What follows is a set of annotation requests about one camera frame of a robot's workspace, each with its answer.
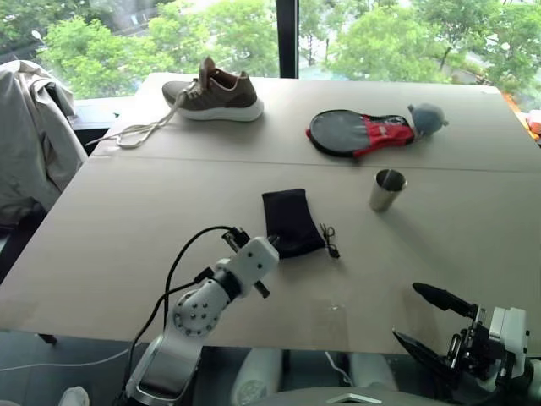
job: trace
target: metal cup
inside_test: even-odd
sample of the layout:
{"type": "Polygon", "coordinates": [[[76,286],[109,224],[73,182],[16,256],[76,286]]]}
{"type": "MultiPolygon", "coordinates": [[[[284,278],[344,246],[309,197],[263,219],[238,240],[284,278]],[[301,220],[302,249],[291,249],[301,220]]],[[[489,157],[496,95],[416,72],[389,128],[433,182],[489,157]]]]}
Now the metal cup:
{"type": "Polygon", "coordinates": [[[374,211],[386,211],[406,186],[404,175],[394,169],[377,172],[370,194],[370,208],[374,211]]]}

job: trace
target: black cable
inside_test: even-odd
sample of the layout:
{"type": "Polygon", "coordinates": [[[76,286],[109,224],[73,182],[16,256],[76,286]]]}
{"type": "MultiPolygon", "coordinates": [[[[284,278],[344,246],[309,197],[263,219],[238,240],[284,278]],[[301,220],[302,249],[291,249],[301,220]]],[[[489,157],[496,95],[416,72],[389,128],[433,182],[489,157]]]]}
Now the black cable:
{"type": "Polygon", "coordinates": [[[336,235],[335,228],[332,226],[327,227],[326,224],[320,223],[321,233],[323,234],[323,239],[325,240],[325,246],[329,251],[329,256],[331,258],[340,258],[340,252],[338,248],[331,242],[331,237],[336,235]]]}
{"type": "MultiPolygon", "coordinates": [[[[228,226],[214,226],[214,227],[208,227],[204,230],[199,231],[197,234],[195,234],[189,241],[184,245],[184,247],[180,250],[180,252],[177,255],[177,258],[175,258],[175,261],[173,261],[171,265],[171,269],[169,269],[169,272],[167,274],[167,280],[166,280],[166,288],[165,292],[167,292],[171,288],[171,280],[172,280],[172,274],[175,272],[175,269],[177,269],[178,262],[183,257],[183,255],[186,253],[186,250],[189,248],[191,244],[195,242],[196,239],[198,239],[201,235],[208,233],[209,231],[214,230],[226,230],[226,231],[232,231],[233,227],[228,226]]],[[[167,324],[167,312],[169,311],[169,301],[166,300],[165,304],[163,305],[163,328],[166,328],[167,324]]]]}
{"type": "Polygon", "coordinates": [[[141,328],[139,330],[139,332],[137,333],[137,335],[135,336],[134,340],[131,342],[130,346],[129,346],[129,351],[128,351],[128,361],[126,362],[126,367],[124,369],[124,379],[123,379],[123,384],[122,384],[122,390],[124,391],[126,389],[126,384],[128,383],[128,380],[129,380],[129,376],[131,375],[132,373],[132,364],[134,362],[134,349],[135,349],[135,345],[137,344],[137,342],[139,341],[139,339],[141,338],[141,336],[143,336],[143,334],[145,334],[146,330],[149,328],[150,324],[152,324],[154,318],[156,317],[156,313],[158,312],[158,310],[160,309],[160,305],[161,305],[161,302],[163,302],[165,299],[167,299],[169,297],[170,294],[174,294],[176,292],[179,292],[181,290],[184,290],[186,288],[190,288],[194,285],[196,285],[198,282],[196,281],[192,281],[190,283],[186,283],[182,286],[179,286],[177,288],[174,288],[174,289],[171,289],[171,290],[168,290],[167,292],[165,292],[162,296],[160,296],[160,298],[158,299],[158,301],[156,302],[155,306],[154,306],[154,309],[152,311],[152,313],[150,314],[150,317],[149,319],[146,321],[145,325],[143,326],[143,328],[141,328]]]}

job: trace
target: gray plush toy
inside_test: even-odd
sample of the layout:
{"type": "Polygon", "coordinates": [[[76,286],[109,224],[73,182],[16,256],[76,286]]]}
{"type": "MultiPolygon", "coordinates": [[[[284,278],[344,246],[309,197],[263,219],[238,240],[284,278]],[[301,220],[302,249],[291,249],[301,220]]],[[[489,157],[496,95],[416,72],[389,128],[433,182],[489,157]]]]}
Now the gray plush toy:
{"type": "Polygon", "coordinates": [[[412,114],[413,127],[420,137],[432,135],[442,126],[449,124],[443,110],[434,104],[422,103],[417,107],[410,104],[407,109],[412,114]]]}

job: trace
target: brown sneaker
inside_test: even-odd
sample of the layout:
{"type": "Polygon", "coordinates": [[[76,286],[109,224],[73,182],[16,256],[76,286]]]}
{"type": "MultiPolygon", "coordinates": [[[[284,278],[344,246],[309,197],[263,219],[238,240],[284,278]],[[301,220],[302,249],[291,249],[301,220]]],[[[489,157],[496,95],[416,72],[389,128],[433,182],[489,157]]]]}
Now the brown sneaker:
{"type": "Polygon", "coordinates": [[[239,76],[218,69],[207,57],[199,68],[199,78],[190,86],[167,82],[161,92],[169,105],[193,120],[253,121],[263,112],[263,102],[246,72],[239,76]]]}

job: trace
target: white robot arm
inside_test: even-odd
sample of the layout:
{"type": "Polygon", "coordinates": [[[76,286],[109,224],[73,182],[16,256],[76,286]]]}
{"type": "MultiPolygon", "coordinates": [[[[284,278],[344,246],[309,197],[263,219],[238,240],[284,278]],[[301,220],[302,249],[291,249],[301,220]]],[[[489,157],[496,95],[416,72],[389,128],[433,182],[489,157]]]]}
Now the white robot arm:
{"type": "Polygon", "coordinates": [[[164,332],[146,349],[126,385],[128,404],[173,406],[182,397],[194,374],[205,338],[216,327],[220,315],[252,286],[266,297],[260,279],[277,268],[279,255],[269,240],[251,239],[229,259],[216,264],[216,273],[187,292],[169,310],[164,332]]]}

